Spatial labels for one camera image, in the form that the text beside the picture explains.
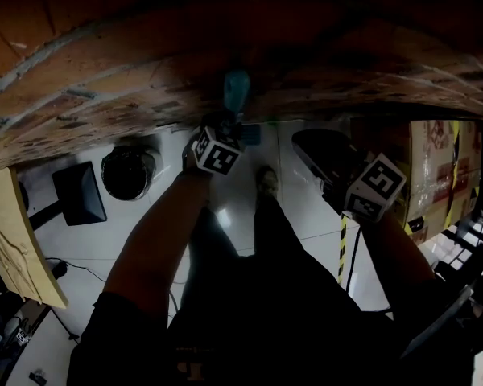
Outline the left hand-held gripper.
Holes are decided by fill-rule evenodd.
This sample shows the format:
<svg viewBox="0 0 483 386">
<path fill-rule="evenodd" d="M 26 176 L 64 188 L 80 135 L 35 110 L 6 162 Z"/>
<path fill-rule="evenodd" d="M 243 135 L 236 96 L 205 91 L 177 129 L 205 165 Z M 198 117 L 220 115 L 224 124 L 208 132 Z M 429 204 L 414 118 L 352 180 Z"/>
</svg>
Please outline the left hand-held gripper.
<svg viewBox="0 0 483 386">
<path fill-rule="evenodd" d="M 228 111 L 209 113 L 192 131 L 184 147 L 184 169 L 196 167 L 214 175 L 227 175 L 242 156 L 242 126 L 235 113 L 240 113 L 250 90 L 250 76 L 245 70 L 229 71 L 224 80 L 224 106 Z"/>
</svg>

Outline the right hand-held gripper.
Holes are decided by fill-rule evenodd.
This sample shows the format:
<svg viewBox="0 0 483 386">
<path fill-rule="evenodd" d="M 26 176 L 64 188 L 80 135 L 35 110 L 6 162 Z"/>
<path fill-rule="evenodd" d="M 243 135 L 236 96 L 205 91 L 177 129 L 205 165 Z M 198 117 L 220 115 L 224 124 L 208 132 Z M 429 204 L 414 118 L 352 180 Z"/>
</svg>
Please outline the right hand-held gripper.
<svg viewBox="0 0 483 386">
<path fill-rule="evenodd" d="M 339 131 L 305 129 L 294 133 L 291 142 L 321 196 L 338 214 L 376 223 L 406 182 L 384 154 L 358 149 Z"/>
</svg>

